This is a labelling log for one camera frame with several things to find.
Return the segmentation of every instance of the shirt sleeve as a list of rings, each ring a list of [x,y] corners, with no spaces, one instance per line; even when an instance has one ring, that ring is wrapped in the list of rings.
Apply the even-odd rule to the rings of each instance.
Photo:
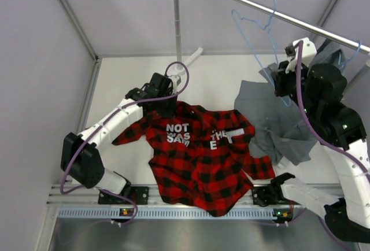
[[[140,137],[148,132],[152,120],[153,115],[148,114],[134,122],[134,124],[126,128],[115,140],[113,140],[112,144],[117,146],[139,140]]]

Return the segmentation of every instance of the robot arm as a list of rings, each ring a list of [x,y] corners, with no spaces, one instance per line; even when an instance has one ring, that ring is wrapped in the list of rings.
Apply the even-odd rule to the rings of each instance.
[[[120,174],[103,166],[100,152],[127,127],[146,113],[157,111],[172,117],[177,100],[178,75],[155,73],[142,88],[131,90],[108,115],[78,135],[68,134],[64,139],[61,168],[86,188],[96,187],[127,196],[131,183]]]
[[[308,69],[316,48],[308,38],[302,41],[302,96],[297,96],[298,78],[292,72],[297,65],[295,46],[299,40],[286,49],[293,59],[280,63],[279,69],[272,74],[275,94],[289,95],[298,106],[298,98],[302,97],[310,128],[325,145],[345,198],[314,189],[290,174],[273,179],[267,189],[259,189],[257,195],[263,197],[263,205],[295,201],[324,219],[339,239],[369,243],[370,163],[364,126],[360,116],[341,103],[347,81],[339,69],[330,64],[316,64]]]

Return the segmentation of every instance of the metal rail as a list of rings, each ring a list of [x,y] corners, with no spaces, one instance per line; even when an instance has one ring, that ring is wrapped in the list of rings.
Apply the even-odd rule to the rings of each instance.
[[[257,4],[253,1],[249,1],[249,0],[234,0],[234,1],[237,1],[241,4],[244,4],[246,6],[249,6],[251,8],[254,8],[258,11],[261,11],[261,12],[264,12],[264,13],[267,13],[267,14],[272,14],[272,12],[273,12],[272,9],[270,9],[266,6]],[[290,24],[295,25],[297,27],[301,27],[305,30],[308,30],[308,31],[314,33],[314,34],[318,34],[318,35],[323,36],[325,38],[331,39],[331,40],[333,40],[335,42],[338,42],[338,43],[340,43],[344,46],[350,47],[351,49],[357,50],[357,48],[358,48],[358,42],[355,42],[353,40],[344,38],[344,37],[339,36],[337,34],[334,34],[332,32],[326,31],[326,30],[324,30],[320,27],[317,27],[315,25],[308,24],[304,21],[298,20],[296,18],[293,18],[293,17],[288,16],[286,14],[283,14],[281,12],[275,12],[274,17],[276,17],[277,19],[286,21],[287,23],[290,23]],[[370,53],[370,47],[365,46],[365,45],[361,45],[360,46],[360,52],[365,53],[365,54],[369,54]]]
[[[75,13],[73,12],[70,4],[68,3],[67,0],[58,0],[58,1],[61,4],[61,6],[63,7],[66,15],[70,19],[70,21],[71,21],[73,27],[75,28],[75,30],[77,31],[78,35],[80,36],[86,50],[88,51],[88,53],[90,54],[90,56],[94,60],[94,62],[96,62],[97,59],[98,59],[98,56],[97,56],[96,52],[94,51],[93,46],[91,45],[90,41],[88,40],[88,38],[86,36],[86,33],[83,30],[80,22],[78,21]]]
[[[180,30],[180,3],[179,3],[179,0],[173,0],[173,6],[175,8],[176,57],[177,57],[177,61],[182,62],[181,30]]]

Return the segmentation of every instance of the red plaid shirt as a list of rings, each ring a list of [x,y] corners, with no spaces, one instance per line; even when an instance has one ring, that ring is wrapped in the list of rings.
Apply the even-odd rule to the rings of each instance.
[[[248,143],[254,133],[254,127],[237,110],[212,112],[177,102],[176,117],[148,113],[113,144],[146,135],[154,149],[149,165],[162,200],[222,216],[253,187],[243,170],[252,179],[275,177],[269,157],[252,158],[249,154]]]

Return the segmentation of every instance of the white wall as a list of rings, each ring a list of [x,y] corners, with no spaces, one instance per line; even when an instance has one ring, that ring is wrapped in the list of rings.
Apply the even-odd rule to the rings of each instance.
[[[0,250],[31,250],[92,59],[57,0],[0,1]]]
[[[175,28],[173,0],[68,0],[99,54],[173,54]],[[272,0],[253,0],[272,7]],[[316,23],[329,0],[277,0],[277,9],[309,23]],[[231,9],[267,21],[268,16],[232,0],[180,0],[185,53],[202,46],[206,53],[250,53]],[[272,31],[282,50],[305,31],[276,20]],[[271,52],[271,44],[254,24],[245,24],[258,51]]]
[[[325,28],[352,40],[360,39],[363,44],[370,46],[369,16],[370,3],[368,0],[341,0]],[[355,52],[346,47],[343,49],[347,57],[351,57]],[[348,64],[345,72],[348,80],[357,73],[369,58],[360,53]],[[361,115],[367,133],[370,134],[370,118],[368,117],[370,111],[370,75],[363,78],[348,93],[345,102]]]

